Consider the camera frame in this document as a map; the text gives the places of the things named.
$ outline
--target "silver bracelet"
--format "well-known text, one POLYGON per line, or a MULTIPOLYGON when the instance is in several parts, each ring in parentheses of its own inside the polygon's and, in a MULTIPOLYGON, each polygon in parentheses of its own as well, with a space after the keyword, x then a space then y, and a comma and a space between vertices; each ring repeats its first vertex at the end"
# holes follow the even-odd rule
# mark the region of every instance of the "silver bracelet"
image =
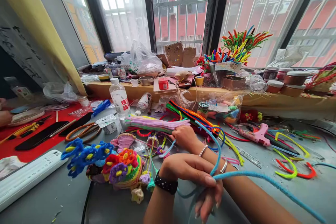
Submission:
POLYGON ((201 153, 199 154, 200 157, 202 157, 203 153, 205 152, 205 150, 207 149, 208 145, 205 145, 203 150, 201 151, 201 153))
POLYGON ((226 167, 227 167, 227 163, 228 163, 228 161, 227 161, 227 159, 226 158, 224 158, 224 161, 225 161, 225 163, 224 163, 224 165, 223 165, 223 168, 220 170, 220 172, 221 173, 224 173, 225 172, 225 170, 226 170, 226 167))

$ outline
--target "pink glue gun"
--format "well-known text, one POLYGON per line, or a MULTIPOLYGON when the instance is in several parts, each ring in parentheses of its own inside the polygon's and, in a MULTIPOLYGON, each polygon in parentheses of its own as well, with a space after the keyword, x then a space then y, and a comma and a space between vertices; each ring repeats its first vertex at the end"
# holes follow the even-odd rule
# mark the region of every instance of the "pink glue gun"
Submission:
POLYGON ((250 131, 246 131, 246 130, 239 130, 239 135, 241 135, 242 137, 245 137, 253 142, 256 142, 258 144, 262 144, 264 146, 270 146, 270 140, 268 140, 265 137, 265 133, 268 130, 268 125, 267 124, 260 124, 260 130, 257 132, 250 132, 250 131))

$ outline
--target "gray table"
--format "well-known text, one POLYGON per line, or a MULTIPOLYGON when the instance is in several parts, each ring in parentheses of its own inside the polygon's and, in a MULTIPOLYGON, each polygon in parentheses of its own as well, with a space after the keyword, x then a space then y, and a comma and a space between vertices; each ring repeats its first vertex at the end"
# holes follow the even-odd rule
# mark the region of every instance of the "gray table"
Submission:
MULTIPOLYGON (((105 110, 99 114, 95 120, 111 113, 114 113, 113 109, 105 110)), ((304 125, 300 125, 300 127, 301 129, 305 129, 304 125)), ((317 130, 313 130, 313 132, 320 135, 320 132, 317 130)), ((116 135, 117 132, 111 135, 104 135, 104 133, 101 132, 99 137, 92 143, 98 143, 100 140, 107 142, 116 135)), ((330 144, 336 148, 335 140, 328 135, 325 136, 328 137, 330 144)), ((232 140, 232 142, 237 147, 256 157, 262 163, 262 169, 259 169, 245 159, 245 164, 243 167, 239 167, 240 169, 264 173, 274 178, 294 193, 300 200, 319 212, 327 220, 327 223, 334 222, 335 214, 333 211, 336 205, 334 193, 334 181, 336 181, 335 170, 328 167, 317 166, 318 177, 312 180, 296 177, 288 181, 274 174, 275 170, 281 171, 273 161, 275 158, 279 158, 276 153, 265 150, 264 147, 251 142, 238 142, 236 140, 232 140)), ((324 156, 326 163, 336 164, 334 159, 336 155, 326 145, 324 140, 317 143, 304 140, 300 141, 300 144, 324 156)), ((64 151, 64 147, 65 143, 62 142, 53 149, 64 151)), ((227 157, 235 158, 233 151, 226 145, 223 146, 222 153, 227 157)), ((162 161, 156 157, 154 162, 156 167, 159 168, 162 161)), ((298 165, 297 167, 301 173, 308 173, 308 170, 303 168, 303 166, 298 165)), ((74 179, 68 177, 67 173, 68 170, 65 164, 0 213, 0 223, 51 223, 54 215, 60 210, 61 213, 58 215, 55 223, 80 223, 90 181, 86 178, 85 172, 74 179)), ((310 214, 289 200, 268 182, 257 178, 252 178, 252 180, 280 204, 285 206, 285 208, 302 223, 318 223, 310 214)), ((182 192, 189 192, 194 188, 194 185, 189 181, 180 181, 179 188, 182 192)), ((127 222, 141 223, 151 196, 151 193, 147 191, 144 191, 144 193, 145 199, 138 205, 135 202, 131 202, 130 190, 114 191, 109 184, 95 184, 90 193, 85 223, 125 223, 125 220, 127 220, 127 222)), ((190 202, 191 199, 184 200, 178 195, 175 196, 175 223, 187 223, 190 202)), ((201 223, 201 221, 193 219, 191 223, 201 223)), ((216 211, 216 217, 210 216, 208 223, 248 223, 248 221, 226 193, 223 196, 220 208, 216 211)))

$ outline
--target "plush toy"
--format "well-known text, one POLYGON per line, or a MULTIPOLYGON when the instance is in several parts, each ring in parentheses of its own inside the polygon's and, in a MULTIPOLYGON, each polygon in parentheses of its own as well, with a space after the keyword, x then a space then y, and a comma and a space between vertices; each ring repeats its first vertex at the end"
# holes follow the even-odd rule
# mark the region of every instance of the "plush toy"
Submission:
POLYGON ((191 75, 191 72, 188 71, 179 71, 175 74, 175 78, 178 79, 179 81, 186 81, 188 77, 191 75))

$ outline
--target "white curtain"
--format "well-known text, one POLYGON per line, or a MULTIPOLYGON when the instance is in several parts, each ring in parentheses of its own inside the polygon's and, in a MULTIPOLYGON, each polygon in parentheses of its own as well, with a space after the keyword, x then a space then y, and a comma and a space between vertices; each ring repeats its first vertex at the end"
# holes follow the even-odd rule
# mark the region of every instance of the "white curtain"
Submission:
POLYGON ((133 40, 148 49, 148 22, 145 0, 101 0, 114 52, 129 51, 133 40))

